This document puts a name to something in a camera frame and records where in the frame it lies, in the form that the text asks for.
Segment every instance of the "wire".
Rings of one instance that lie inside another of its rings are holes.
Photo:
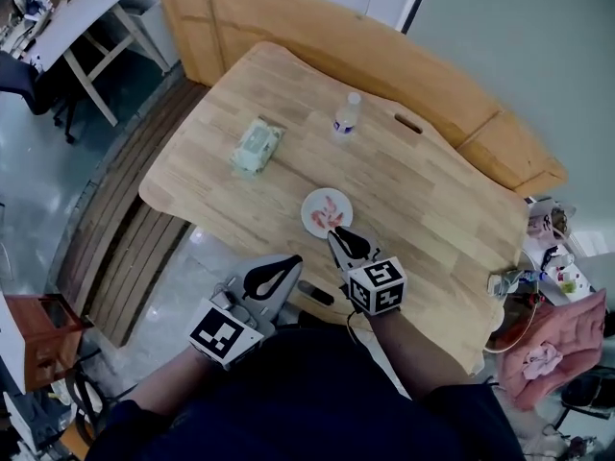
[[[348,330],[348,334],[350,335],[351,340],[353,340],[353,343],[358,345],[358,338],[353,329],[350,327],[350,318],[352,318],[355,314],[357,314],[357,312],[353,311],[348,315],[348,318],[346,318],[346,329]]]

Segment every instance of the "dark sleeve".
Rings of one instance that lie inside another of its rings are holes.
[[[87,453],[86,461],[133,459],[150,440],[162,434],[169,419],[141,410],[132,400],[121,401],[111,411],[107,426]]]
[[[489,386],[445,386],[422,403],[459,434],[468,453],[486,461],[525,460],[519,441]]]

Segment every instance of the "dark clothing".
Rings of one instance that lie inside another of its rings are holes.
[[[488,386],[411,401],[345,332],[295,329],[267,340],[174,419],[119,403],[87,461],[129,459],[524,457]]]

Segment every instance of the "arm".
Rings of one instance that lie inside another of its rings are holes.
[[[401,312],[367,316],[407,393],[419,400],[440,386],[468,383],[459,363],[414,327]]]
[[[188,347],[143,379],[125,400],[133,400],[143,410],[171,416],[204,382],[211,381],[215,373],[213,362],[193,347]]]

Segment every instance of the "person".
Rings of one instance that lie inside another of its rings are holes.
[[[489,386],[398,310],[367,318],[412,400],[345,327],[280,329],[228,372],[187,348],[113,408],[86,461],[524,459]]]

